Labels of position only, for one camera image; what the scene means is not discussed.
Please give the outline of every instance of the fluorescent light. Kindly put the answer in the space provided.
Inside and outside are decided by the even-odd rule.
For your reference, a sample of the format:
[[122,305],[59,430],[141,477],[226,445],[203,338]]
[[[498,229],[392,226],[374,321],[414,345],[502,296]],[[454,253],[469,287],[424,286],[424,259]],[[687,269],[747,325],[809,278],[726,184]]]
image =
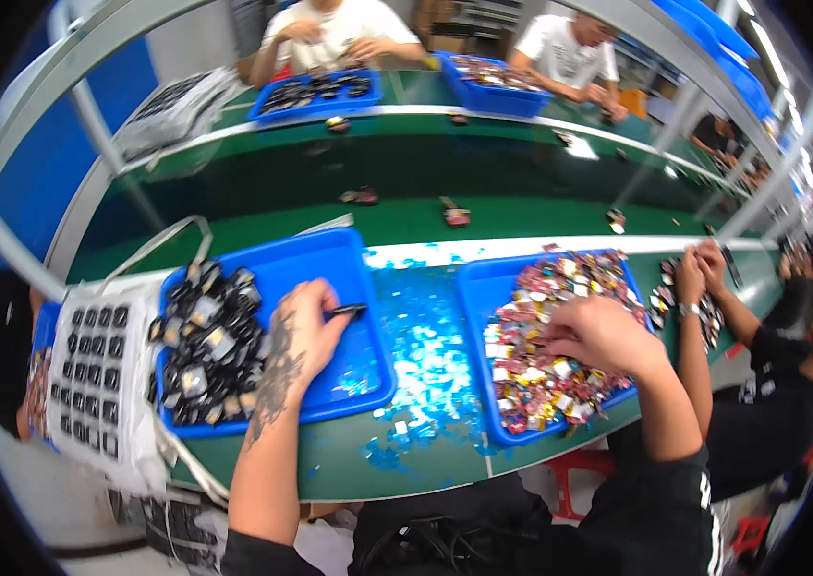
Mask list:
[[765,53],[768,54],[768,60],[774,69],[774,75],[778,76],[778,82],[781,83],[781,86],[790,87],[791,81],[787,78],[787,73],[784,72],[784,66],[781,65],[781,60],[778,58],[778,51],[774,49],[774,45],[771,43],[768,33],[765,32],[761,24],[755,20],[751,20],[750,24],[752,24],[752,28],[755,29],[755,33],[758,34],[758,40],[761,41],[761,45],[765,48]]
[[796,108],[797,106],[797,98],[793,98],[793,94],[787,88],[784,88],[784,99],[787,100],[787,103],[792,107]]
[[752,5],[749,4],[749,0],[736,0],[736,4],[749,16],[755,16],[755,10],[753,10]]
[[797,111],[795,106],[789,106],[788,109],[791,111],[793,129],[797,131],[797,135],[803,135],[804,121],[800,118],[800,112]]

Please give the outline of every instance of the metal watch band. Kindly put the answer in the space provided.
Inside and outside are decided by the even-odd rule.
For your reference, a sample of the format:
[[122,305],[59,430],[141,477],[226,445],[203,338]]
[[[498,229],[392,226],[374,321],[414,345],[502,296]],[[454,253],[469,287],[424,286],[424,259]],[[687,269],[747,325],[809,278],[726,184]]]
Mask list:
[[678,318],[679,320],[685,318],[686,314],[694,313],[700,316],[700,306],[698,304],[684,304],[678,303]]

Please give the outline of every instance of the black sleeve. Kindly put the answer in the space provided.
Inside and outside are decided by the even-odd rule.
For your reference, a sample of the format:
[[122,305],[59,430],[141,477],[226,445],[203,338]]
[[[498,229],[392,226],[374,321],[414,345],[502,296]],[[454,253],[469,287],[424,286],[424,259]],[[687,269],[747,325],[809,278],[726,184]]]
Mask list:
[[809,344],[804,340],[778,336],[776,330],[762,325],[752,338],[752,348],[749,352],[752,353],[749,364],[752,370],[757,372],[769,362],[799,365],[809,356]]
[[595,491],[582,536],[629,574],[713,574],[723,563],[711,511],[707,450],[676,462],[625,467]]
[[275,544],[255,536],[228,531],[228,547],[221,559],[224,576],[323,576],[293,547]]
[[782,402],[714,402],[707,432],[713,501],[752,490],[803,458],[797,412]]
[[698,125],[695,126],[694,132],[691,135],[697,137],[701,142],[707,144],[711,139],[711,134],[716,133],[713,129],[714,117],[713,114],[708,114],[700,119]]

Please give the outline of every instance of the hand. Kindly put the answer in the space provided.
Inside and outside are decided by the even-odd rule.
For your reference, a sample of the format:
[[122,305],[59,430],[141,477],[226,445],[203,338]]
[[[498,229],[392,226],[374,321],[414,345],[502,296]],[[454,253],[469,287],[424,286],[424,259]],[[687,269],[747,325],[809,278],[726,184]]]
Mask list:
[[607,372],[635,378],[669,366],[666,346],[615,300],[587,296],[556,306],[545,336],[550,354],[569,356]]
[[717,242],[713,239],[702,241],[695,254],[698,256],[698,268],[704,275],[708,290],[714,292],[725,288],[723,272],[726,270],[726,260]]
[[390,53],[392,40],[379,40],[375,38],[359,38],[353,40],[343,55],[352,56],[355,60],[371,60]]
[[608,102],[605,105],[605,110],[608,112],[608,117],[611,118],[611,121],[614,123],[626,120],[630,114],[627,108],[617,102]]
[[303,396],[329,363],[352,318],[344,314],[325,323],[323,313],[338,307],[339,297],[323,278],[302,282],[285,294],[272,313],[272,349],[263,382],[297,389]]
[[682,255],[682,262],[676,272],[678,301],[683,304],[700,304],[704,296],[705,280],[698,264],[697,246],[689,246]]
[[778,263],[778,277],[784,282],[791,279],[791,259],[787,254],[783,254]]
[[278,41],[297,40],[308,44],[319,43],[323,38],[323,29],[320,23],[309,18],[301,18],[291,22],[276,35]]
[[608,90],[597,84],[585,86],[585,88],[582,89],[582,92],[585,95],[586,101],[594,102],[596,104],[601,104],[605,101],[605,98],[608,97]]

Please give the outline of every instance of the blue plastic tray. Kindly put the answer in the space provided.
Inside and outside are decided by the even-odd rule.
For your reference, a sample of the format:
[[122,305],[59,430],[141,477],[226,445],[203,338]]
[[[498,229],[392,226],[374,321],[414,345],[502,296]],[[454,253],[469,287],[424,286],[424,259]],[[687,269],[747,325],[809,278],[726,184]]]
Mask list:
[[247,120],[273,121],[281,120],[282,118],[315,115],[318,113],[323,116],[327,113],[331,115],[345,115],[345,113],[349,111],[374,106],[377,101],[384,96],[384,91],[380,87],[380,73],[376,70],[342,70],[330,73],[330,77],[333,80],[343,75],[357,75],[371,78],[371,88],[364,96],[359,96],[358,98],[349,98],[348,91],[351,87],[346,87],[340,90],[339,96],[333,99],[325,99],[321,96],[316,96],[307,106],[277,109],[267,114],[260,114],[259,112],[262,110],[262,106],[265,105],[265,100],[269,98],[269,95],[272,94],[276,88],[285,86],[285,84],[292,80],[296,80],[307,86],[313,76],[296,75],[285,78],[284,80],[275,80],[262,88],[262,92],[260,92],[259,97],[256,98],[256,103],[252,106],[250,113],[247,115]]
[[[445,76],[445,82],[448,83],[461,106],[466,109],[519,116],[521,118],[534,118],[551,98],[550,94],[546,92],[526,92],[511,90],[506,87],[480,86],[476,82],[460,80],[461,73],[458,71],[457,66],[454,65],[454,61],[451,60],[451,56],[454,54],[436,51],[435,55],[441,61],[441,73]],[[503,67],[508,66],[505,62],[493,58],[470,57],[484,62],[496,63]]]
[[[61,304],[46,302],[41,305],[38,318],[35,320],[35,333],[32,335],[32,352],[29,355],[30,359],[35,355],[35,352],[48,347],[54,347],[54,337],[57,335],[58,318],[60,316]],[[45,444],[48,444],[54,452],[60,454],[60,451],[58,451],[50,439],[45,438]]]
[[[583,250],[579,254],[599,254],[608,250]],[[550,257],[561,256],[560,252],[551,252]],[[499,414],[497,406],[496,389],[493,387],[493,369],[489,359],[484,352],[483,330],[489,324],[489,319],[493,316],[496,308],[505,305],[511,299],[512,290],[515,287],[515,278],[528,264],[536,264],[545,259],[546,255],[541,252],[529,256],[514,256],[512,258],[496,258],[493,260],[477,260],[470,262],[458,269],[457,285],[464,312],[467,315],[467,327],[470,330],[470,352],[471,365],[474,370],[475,379],[483,386],[483,399],[486,413],[489,416],[490,432],[500,444],[509,446],[521,446],[544,436],[556,434],[570,427],[570,423],[562,420],[549,424],[542,431],[526,431],[521,434],[510,434],[502,427],[502,416]],[[624,280],[628,283],[637,300],[643,303],[637,282],[634,281],[631,269],[627,261],[621,262],[624,270]],[[647,330],[652,333],[653,324],[647,318]],[[637,389],[631,386],[625,390],[615,391],[614,394],[602,402],[604,408],[610,408],[615,404],[631,398],[637,393]]]
[[[384,345],[377,300],[371,277],[362,260],[364,243],[352,228],[331,228],[284,240],[276,240],[216,258],[229,276],[239,266],[256,275],[256,288],[262,294],[262,308],[256,319],[262,326],[279,299],[299,284],[323,277],[335,288],[343,304],[363,302],[367,310],[343,333],[330,363],[310,384],[300,409],[300,423],[319,422],[373,410],[387,404],[396,392],[396,377],[387,347]],[[185,277],[181,268],[163,282],[160,314],[167,305],[166,292]],[[163,394],[163,367],[170,356],[164,348],[157,358],[157,397]],[[346,372],[356,372],[367,385],[346,390],[339,384]],[[173,426],[170,410],[159,404],[160,418],[181,438],[202,438],[243,434],[245,421],[211,427],[207,424]]]

